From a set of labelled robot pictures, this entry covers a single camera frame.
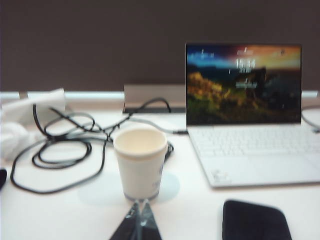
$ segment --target laptop lid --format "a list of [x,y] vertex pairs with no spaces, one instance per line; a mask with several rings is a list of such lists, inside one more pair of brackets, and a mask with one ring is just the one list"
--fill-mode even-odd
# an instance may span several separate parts
[[293,44],[186,44],[186,123],[301,122],[301,51]]

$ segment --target paper cup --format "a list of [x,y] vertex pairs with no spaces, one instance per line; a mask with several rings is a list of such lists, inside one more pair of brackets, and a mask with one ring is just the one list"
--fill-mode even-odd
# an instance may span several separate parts
[[124,195],[130,200],[155,198],[168,149],[166,135],[155,128],[124,130],[113,140]]

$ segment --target white laptop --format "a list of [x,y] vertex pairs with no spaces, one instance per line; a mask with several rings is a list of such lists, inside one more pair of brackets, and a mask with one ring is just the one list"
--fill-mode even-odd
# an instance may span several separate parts
[[320,183],[301,46],[186,44],[186,123],[213,187]]

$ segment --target landscape wallpaper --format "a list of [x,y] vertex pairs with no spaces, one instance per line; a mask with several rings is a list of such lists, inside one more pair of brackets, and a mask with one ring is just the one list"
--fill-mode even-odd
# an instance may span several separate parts
[[299,45],[186,45],[187,124],[301,121]]

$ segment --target smartphone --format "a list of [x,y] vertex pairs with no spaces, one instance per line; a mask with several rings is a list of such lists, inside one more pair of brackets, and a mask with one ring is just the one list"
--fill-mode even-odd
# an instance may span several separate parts
[[274,207],[227,200],[223,240],[292,240],[285,215]]

